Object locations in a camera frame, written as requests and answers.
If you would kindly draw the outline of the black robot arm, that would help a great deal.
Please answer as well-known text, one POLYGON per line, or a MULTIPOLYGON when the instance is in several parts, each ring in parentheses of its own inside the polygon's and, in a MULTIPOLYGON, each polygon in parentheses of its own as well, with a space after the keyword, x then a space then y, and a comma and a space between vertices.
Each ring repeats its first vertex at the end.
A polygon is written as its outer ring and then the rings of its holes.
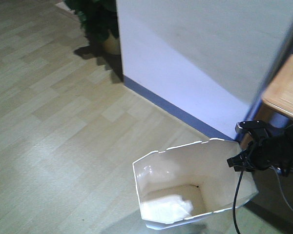
POLYGON ((273 166, 288 176, 293 163, 293 124, 278 129, 261 120, 242 121, 235 130, 238 134, 249 133, 252 141, 245 150, 227 159, 229 167, 236 172, 253 172, 273 166))

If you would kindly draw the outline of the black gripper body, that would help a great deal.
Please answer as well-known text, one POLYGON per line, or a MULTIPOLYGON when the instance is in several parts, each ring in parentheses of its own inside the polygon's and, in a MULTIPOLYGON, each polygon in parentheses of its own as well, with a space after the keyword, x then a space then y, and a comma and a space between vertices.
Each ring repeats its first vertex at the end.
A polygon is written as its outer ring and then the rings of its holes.
POLYGON ((250 142, 247 149, 227 159, 236 172, 264 171, 270 167, 288 172, 293 162, 293 145, 286 141, 266 139, 262 143, 250 142))

